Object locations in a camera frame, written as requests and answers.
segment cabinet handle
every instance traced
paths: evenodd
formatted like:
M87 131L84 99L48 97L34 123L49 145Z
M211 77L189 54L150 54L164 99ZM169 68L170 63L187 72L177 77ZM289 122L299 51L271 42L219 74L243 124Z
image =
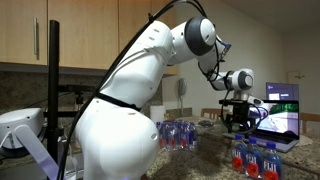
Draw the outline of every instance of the cabinet handle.
M37 17L33 17L33 40L34 40L34 55L39 55L39 27L38 27L38 21Z

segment cabinet door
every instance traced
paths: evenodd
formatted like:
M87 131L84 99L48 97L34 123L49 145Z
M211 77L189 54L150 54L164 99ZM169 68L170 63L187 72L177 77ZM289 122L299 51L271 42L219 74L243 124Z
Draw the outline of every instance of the cabinet door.
M163 8L166 4L168 4L171 0L151 0L151 12L154 15L161 8ZM169 9L166 13L164 13L158 21L165 23L169 28L174 28L177 26L177 15L174 8ZM166 76L176 75L179 73L178 65L168 66L165 71Z
M0 0L0 62L47 64L47 1Z
M161 8L167 5L171 0L151 0L151 12L154 15L157 13ZM165 12L158 21L164 22L169 28L174 28L177 26L177 15L175 8L169 9Z
M60 66L108 69L118 55L117 0L48 0L60 23Z
M148 22L150 0L119 0L119 50Z

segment kitchen counter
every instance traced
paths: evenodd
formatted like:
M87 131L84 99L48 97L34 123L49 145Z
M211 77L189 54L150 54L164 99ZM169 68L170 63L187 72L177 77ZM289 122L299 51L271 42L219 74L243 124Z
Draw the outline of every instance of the kitchen counter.
M197 123L201 117L180 118ZM212 131L197 127L199 147L196 151L165 151L159 154L147 172L149 179L247 179L231 168L231 139L222 136L218 125ZM320 179L320 139L311 145L296 146L283 159L284 179Z

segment computer monitor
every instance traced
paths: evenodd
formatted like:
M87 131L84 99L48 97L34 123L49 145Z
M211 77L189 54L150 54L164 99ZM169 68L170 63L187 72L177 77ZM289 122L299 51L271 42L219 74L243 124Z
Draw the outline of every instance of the computer monitor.
M267 100L299 100L299 85L289 83L266 83Z

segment blue bottle cap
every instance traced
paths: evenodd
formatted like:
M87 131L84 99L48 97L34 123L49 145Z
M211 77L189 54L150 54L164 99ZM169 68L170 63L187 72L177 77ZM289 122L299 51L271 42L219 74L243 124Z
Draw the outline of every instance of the blue bottle cap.
M272 150L275 150L276 149L276 143L274 142L267 142L267 148L268 149L272 149Z
M257 144L256 138L249 137L249 144Z
M235 140L242 140L242 135L241 134L235 134L234 135Z

